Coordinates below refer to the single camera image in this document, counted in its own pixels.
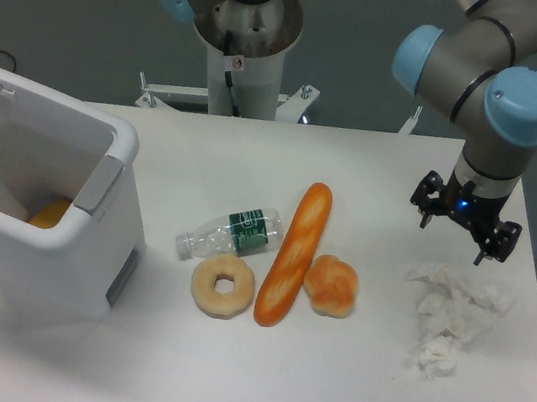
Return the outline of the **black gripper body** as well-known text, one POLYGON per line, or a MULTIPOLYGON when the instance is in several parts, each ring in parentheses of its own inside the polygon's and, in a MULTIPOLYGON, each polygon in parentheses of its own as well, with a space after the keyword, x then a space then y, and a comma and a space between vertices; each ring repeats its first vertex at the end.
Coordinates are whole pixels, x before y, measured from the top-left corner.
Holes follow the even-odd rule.
POLYGON ((437 215, 447 216, 466 230, 494 233, 507 196, 478 192, 472 180, 461 182, 456 171, 439 193, 437 215))

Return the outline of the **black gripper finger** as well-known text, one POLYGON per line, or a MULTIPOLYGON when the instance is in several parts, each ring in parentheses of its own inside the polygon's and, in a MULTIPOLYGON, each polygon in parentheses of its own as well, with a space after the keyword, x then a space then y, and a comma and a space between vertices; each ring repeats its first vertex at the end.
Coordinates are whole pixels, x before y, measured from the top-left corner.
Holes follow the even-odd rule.
POLYGON ((485 259, 505 262, 517 245, 522 226, 514 221, 484 221, 473 224, 470 232, 480 249, 473 263, 478 266, 485 259))
POLYGON ((427 173, 416 186, 410 202, 418 209, 418 213, 422 218, 420 229, 425 228, 433 217, 441 217, 445 214, 444 192, 444 181, 435 170, 427 173))

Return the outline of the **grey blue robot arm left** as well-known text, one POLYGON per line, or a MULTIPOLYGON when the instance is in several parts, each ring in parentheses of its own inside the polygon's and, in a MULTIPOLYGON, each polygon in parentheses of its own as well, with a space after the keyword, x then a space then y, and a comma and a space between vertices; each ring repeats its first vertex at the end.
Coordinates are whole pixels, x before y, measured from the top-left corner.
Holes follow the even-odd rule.
MULTIPOLYGON (((303 28, 297 0, 160 0, 195 24, 208 51, 212 114, 277 119, 283 60, 303 28)), ((464 227, 483 258, 505 261, 521 228, 500 212, 537 149, 537 0, 457 0, 466 25, 447 33, 411 31, 393 76, 445 115, 466 141, 448 179, 430 172, 412 202, 422 220, 447 216, 464 227)))

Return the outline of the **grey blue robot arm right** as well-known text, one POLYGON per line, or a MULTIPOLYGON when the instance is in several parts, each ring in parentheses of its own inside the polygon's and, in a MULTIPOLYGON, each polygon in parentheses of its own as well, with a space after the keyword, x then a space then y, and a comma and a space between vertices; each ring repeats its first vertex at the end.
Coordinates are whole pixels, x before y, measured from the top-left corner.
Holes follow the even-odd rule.
POLYGON ((466 22, 411 31, 393 76, 466 137, 450 177, 429 172, 412 194, 424 222, 447 216, 485 248, 515 244, 500 212, 537 151, 537 0, 457 0, 466 22))

